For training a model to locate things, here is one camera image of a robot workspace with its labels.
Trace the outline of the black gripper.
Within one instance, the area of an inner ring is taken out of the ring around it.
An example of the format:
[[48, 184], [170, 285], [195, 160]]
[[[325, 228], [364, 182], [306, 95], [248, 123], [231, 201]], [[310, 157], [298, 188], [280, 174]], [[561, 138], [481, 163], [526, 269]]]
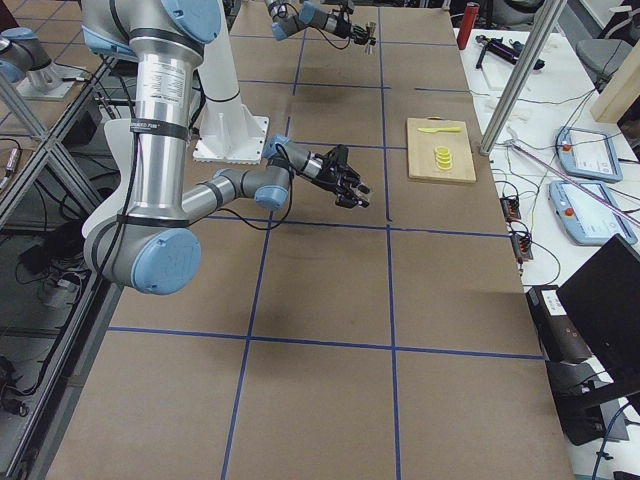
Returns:
[[346, 15], [335, 15], [335, 27], [333, 34], [342, 39], [352, 39], [356, 45], [368, 45], [373, 41], [371, 29], [352, 25], [351, 20]]
[[322, 158], [320, 172], [314, 178], [314, 184], [331, 193], [351, 193], [353, 195], [339, 194], [335, 204], [342, 208], [352, 209], [357, 205], [356, 195], [369, 195], [371, 189], [358, 180], [358, 174], [349, 164], [346, 166], [331, 165], [327, 155]]

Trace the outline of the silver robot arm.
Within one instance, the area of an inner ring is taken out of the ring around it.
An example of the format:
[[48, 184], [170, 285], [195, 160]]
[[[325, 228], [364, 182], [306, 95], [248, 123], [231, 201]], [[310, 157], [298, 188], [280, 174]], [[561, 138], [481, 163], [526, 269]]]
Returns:
[[85, 1], [87, 47], [137, 65], [134, 111], [105, 132], [121, 182], [85, 222], [84, 257], [145, 294], [181, 290], [198, 271], [199, 219], [237, 199], [276, 211], [301, 177], [343, 208], [369, 188], [339, 145], [313, 153], [268, 136], [243, 104], [219, 1]]
[[376, 44], [374, 22], [361, 27], [351, 21], [350, 16], [354, 13], [352, 1], [339, 1], [338, 8], [331, 11], [323, 10], [311, 1], [304, 1], [300, 9], [288, 1], [265, 1], [265, 5], [272, 19], [272, 33], [278, 41], [314, 28], [322, 34], [329, 33], [353, 41], [356, 45], [373, 47]]

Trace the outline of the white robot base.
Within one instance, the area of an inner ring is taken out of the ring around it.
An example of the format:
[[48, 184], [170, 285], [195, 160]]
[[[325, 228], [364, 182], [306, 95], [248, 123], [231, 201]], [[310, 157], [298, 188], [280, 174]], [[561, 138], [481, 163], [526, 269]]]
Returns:
[[194, 159], [258, 164], [269, 119], [253, 115], [242, 100], [227, 28], [205, 46], [198, 73], [206, 103]]

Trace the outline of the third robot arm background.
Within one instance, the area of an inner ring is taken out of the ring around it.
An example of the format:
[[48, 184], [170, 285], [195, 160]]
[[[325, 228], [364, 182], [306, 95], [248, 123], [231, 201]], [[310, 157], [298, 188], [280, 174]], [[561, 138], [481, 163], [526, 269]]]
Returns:
[[30, 100], [62, 100], [70, 89], [87, 79], [79, 67], [56, 63], [29, 28], [1, 32], [1, 75]]

